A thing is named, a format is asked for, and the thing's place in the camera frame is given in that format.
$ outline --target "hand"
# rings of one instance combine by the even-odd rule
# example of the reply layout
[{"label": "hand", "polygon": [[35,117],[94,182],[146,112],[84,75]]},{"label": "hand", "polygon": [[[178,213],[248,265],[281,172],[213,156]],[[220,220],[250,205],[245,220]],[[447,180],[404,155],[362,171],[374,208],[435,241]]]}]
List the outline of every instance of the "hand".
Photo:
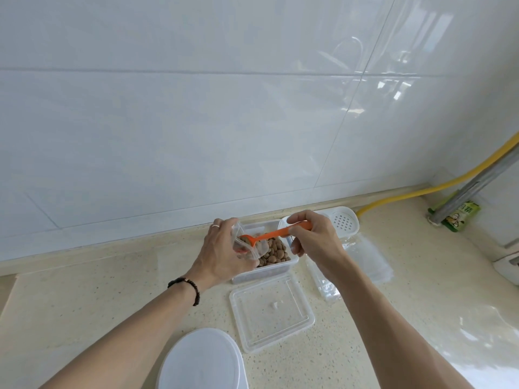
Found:
[{"label": "hand", "polygon": [[225,221],[217,218],[209,227],[200,254],[184,276],[200,292],[258,266],[257,259],[240,259],[232,249],[231,229],[237,221],[237,218]]},{"label": "hand", "polygon": [[289,232],[295,236],[292,243],[292,253],[299,256],[305,253],[317,264],[324,276],[333,282],[332,277],[341,264],[349,262],[350,258],[342,248],[342,243],[328,217],[304,210],[291,215],[287,223],[292,224],[308,220],[312,223],[312,230],[302,227],[292,227]]}]

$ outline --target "green snack bag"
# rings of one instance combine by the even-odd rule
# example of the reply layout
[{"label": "green snack bag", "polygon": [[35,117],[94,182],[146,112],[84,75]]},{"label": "green snack bag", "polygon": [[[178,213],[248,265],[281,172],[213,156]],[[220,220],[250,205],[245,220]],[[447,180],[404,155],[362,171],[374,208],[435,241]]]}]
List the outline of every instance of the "green snack bag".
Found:
[{"label": "green snack bag", "polygon": [[[447,196],[442,201],[438,202],[434,206],[429,209],[430,213],[434,213],[436,209],[442,206],[445,202],[447,202],[457,191],[453,192],[451,195]],[[450,215],[448,215],[443,221],[447,228],[449,228],[452,232],[462,231],[466,226],[467,222],[471,217],[476,215],[477,212],[481,210],[481,207],[474,201],[467,201],[463,203],[459,208],[454,210]]]}]

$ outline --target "yellow hose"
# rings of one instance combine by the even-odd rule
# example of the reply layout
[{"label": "yellow hose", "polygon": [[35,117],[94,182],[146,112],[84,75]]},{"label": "yellow hose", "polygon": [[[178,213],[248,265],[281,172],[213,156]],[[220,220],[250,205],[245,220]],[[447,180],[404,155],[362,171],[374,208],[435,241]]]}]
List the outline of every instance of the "yellow hose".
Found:
[{"label": "yellow hose", "polygon": [[483,169],[488,168],[491,164],[499,160],[502,156],[504,156],[509,150],[511,150],[516,144],[519,143],[519,132],[517,132],[514,136],[512,136],[505,144],[503,144],[494,154],[492,154],[490,157],[488,157],[485,161],[480,163],[478,166],[476,166],[474,169],[468,171],[463,176],[456,177],[455,179],[450,180],[449,182],[440,184],[436,187],[426,188],[424,190],[419,190],[415,192],[410,192],[408,194],[404,195],[398,195],[398,196],[392,196],[389,198],[381,199],[379,201],[370,203],[369,205],[364,206],[363,208],[359,209],[356,213],[357,217],[360,217],[366,211],[371,210],[375,207],[385,205],[386,203],[390,202],[396,202],[401,201],[403,199],[412,198],[415,196],[421,196],[425,194],[430,194],[432,192],[440,191],[445,188],[451,187],[457,183],[461,183],[467,179],[470,179],[474,176],[476,176],[479,172],[481,172]]}]

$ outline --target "spoon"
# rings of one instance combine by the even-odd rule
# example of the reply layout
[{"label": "spoon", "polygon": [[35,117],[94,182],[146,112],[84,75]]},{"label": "spoon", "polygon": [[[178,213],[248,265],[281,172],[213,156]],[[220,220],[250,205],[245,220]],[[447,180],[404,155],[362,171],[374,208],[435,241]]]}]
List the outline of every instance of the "spoon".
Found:
[{"label": "spoon", "polygon": [[286,228],[281,228],[274,232],[265,233],[260,236],[252,237],[250,235],[241,235],[240,237],[246,238],[249,241],[249,244],[251,246],[254,246],[254,244],[256,244],[256,242],[258,242],[260,240],[267,240],[267,239],[270,239],[271,237],[277,237],[277,236],[287,237],[290,235],[289,229],[292,227],[302,227],[303,229],[306,229],[307,231],[311,231],[312,223],[310,221],[301,221],[301,222],[296,222],[295,224],[289,225]]}]

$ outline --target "bracelet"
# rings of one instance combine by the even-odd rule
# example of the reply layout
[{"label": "bracelet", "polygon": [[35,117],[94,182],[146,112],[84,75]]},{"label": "bracelet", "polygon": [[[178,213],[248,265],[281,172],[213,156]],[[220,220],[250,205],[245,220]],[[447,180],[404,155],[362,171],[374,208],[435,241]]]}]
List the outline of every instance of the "bracelet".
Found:
[{"label": "bracelet", "polygon": [[196,286],[196,284],[193,281],[191,281],[191,280],[189,280],[189,279],[187,279],[185,277],[179,277],[176,280],[169,281],[168,288],[171,287],[173,284],[178,284],[178,283],[181,283],[181,282],[185,282],[185,283],[191,284],[191,286],[195,289],[196,297],[195,297],[195,304],[193,304],[193,306],[198,306],[198,303],[200,303],[200,292],[198,291],[198,287]]}]

